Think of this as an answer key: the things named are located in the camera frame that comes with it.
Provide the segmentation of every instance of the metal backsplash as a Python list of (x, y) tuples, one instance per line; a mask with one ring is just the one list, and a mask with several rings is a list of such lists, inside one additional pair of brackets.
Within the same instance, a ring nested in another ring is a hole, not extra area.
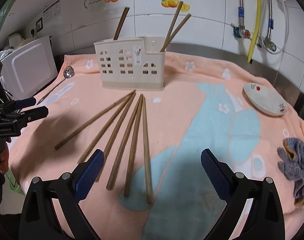
[[(298, 112), (299, 116), (304, 119), (304, 94), (300, 93), (300, 90), (291, 83), (286, 77), (284, 77), (278, 71), (262, 64), (257, 61), (249, 64), (246, 62), (246, 56), (234, 54), (222, 49), (215, 49), (207, 46), (187, 44), (187, 43), (171, 43), (166, 49), (168, 52), (176, 52), (193, 56), (201, 56), (207, 58), (221, 59), (233, 62), (245, 69), (254, 76), (263, 77), (267, 79), (280, 95)], [(85, 49), (74, 50), (67, 54), (94, 54), (94, 47)], [(62, 56), (56, 57), (59, 60), (59, 64), (64, 58)]]

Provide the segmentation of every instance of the yellow gas pipe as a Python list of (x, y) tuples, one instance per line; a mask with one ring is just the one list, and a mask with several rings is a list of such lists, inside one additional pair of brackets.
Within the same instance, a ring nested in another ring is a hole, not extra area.
[(247, 63), (250, 63), (252, 60), (252, 55), (254, 51), (254, 47), (256, 44), (256, 40), (258, 38), (259, 30), (260, 30), (260, 24), (261, 24), (261, 6), (262, 6), (262, 0), (257, 0), (256, 2), (256, 20), (255, 20), (255, 29), (253, 32), (252, 40), (251, 40), (251, 45), (249, 48), (249, 53), (248, 53), (248, 58), (247, 58)]

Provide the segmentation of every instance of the white oval dish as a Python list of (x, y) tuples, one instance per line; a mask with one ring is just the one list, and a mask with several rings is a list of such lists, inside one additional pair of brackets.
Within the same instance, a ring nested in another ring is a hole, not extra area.
[(247, 83), (243, 88), (250, 102), (263, 113), (281, 116), (288, 111), (286, 102), (277, 92), (256, 83)]

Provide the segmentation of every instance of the basket base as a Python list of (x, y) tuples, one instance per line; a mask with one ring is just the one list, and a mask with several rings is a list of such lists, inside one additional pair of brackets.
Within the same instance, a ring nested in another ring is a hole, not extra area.
[(146, 90), (146, 91), (162, 91), (164, 83), (128, 83), (128, 82), (102, 82), (103, 88), (118, 89), (118, 90)]

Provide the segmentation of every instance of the tile wall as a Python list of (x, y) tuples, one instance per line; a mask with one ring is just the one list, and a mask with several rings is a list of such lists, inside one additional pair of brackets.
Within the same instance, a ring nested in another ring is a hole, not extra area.
[[(174, 0), (60, 0), (60, 16), (44, 26), (40, 36), (52, 36), (54, 55), (92, 46), (94, 42), (112, 38), (125, 6), (130, 7), (120, 37), (166, 36), (175, 13)], [(211, 46), (236, 54), (247, 55), (250, 40), (233, 37), (231, 23), (238, 24), (239, 0), (183, 0), (184, 11), (179, 20), (191, 13), (192, 17), (174, 38), (184, 42)], [(289, 37), (284, 52), (272, 55), (255, 48), (253, 59), (275, 70), (304, 92), (304, 12), (296, 0), (286, 0), (289, 15)], [(272, 0), (274, 30), (271, 39), (279, 50), (284, 45), (285, 8), (279, 0)], [(244, 0), (245, 27), (253, 32), (256, 0)], [(41, 18), (40, 12), (24, 29), (23, 36)], [(268, 25), (265, 12), (263, 36)]]

